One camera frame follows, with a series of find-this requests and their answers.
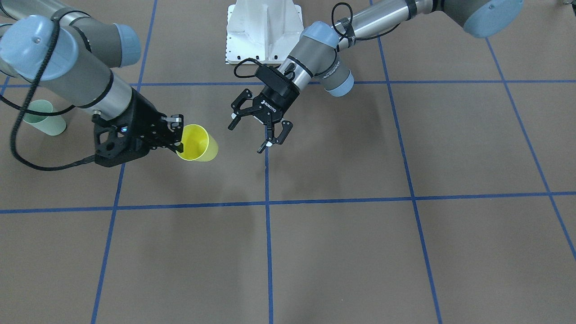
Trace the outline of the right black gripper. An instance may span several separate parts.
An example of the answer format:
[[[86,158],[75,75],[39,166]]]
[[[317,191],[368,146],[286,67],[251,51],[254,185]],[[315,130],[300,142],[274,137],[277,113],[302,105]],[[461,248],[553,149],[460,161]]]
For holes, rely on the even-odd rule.
[[[103,119],[103,113],[92,115],[94,145],[97,156],[119,156],[121,153],[140,153],[146,149],[165,148],[174,153],[185,151],[181,138],[185,127],[184,115],[166,116],[158,112],[150,101],[133,90],[131,100],[121,115]]]

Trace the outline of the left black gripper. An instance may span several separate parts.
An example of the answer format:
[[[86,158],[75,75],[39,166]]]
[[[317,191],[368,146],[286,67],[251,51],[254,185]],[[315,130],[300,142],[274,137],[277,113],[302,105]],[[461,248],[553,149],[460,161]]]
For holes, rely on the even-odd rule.
[[[257,97],[249,89],[245,89],[234,99],[230,105],[233,110],[232,121],[228,130],[233,131],[241,118],[253,116],[265,126],[265,141],[259,146],[257,153],[261,154],[265,148],[272,145],[282,145],[292,130],[294,123],[284,117],[284,113],[290,108],[300,90],[289,77],[294,77],[293,71],[284,75],[278,69],[261,65],[255,72],[255,77],[261,80],[265,87]],[[248,108],[242,108],[246,101],[252,101]],[[275,134],[276,125],[280,125],[281,132]]]

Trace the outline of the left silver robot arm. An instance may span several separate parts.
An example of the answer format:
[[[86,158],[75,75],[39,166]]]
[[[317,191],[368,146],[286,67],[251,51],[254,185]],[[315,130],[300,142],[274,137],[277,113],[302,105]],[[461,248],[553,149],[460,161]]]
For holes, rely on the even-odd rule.
[[[253,76],[264,87],[258,95],[243,90],[232,102],[232,131],[251,116],[265,127],[265,141],[258,153],[272,145],[282,145],[293,124],[284,118],[286,111],[313,79],[318,80],[334,97],[352,89],[354,76],[340,57],[340,52],[356,43],[382,37],[401,23],[420,14],[443,12],[475,38],[490,37],[506,28],[521,12],[522,0],[382,0],[360,12],[350,10],[347,17],[330,24],[315,21],[289,47],[278,66],[257,58],[243,58],[239,64],[257,65]]]

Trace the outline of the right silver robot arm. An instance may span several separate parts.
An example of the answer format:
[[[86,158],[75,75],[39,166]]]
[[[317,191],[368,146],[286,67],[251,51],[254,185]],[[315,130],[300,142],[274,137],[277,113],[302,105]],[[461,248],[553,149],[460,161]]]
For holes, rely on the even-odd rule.
[[[14,20],[1,27],[1,71],[27,82],[37,76],[58,31],[39,84],[92,116],[97,149],[106,157],[125,148],[183,152],[183,116],[158,112],[113,71],[141,57],[132,27],[105,24],[59,0],[3,0],[1,16]]]

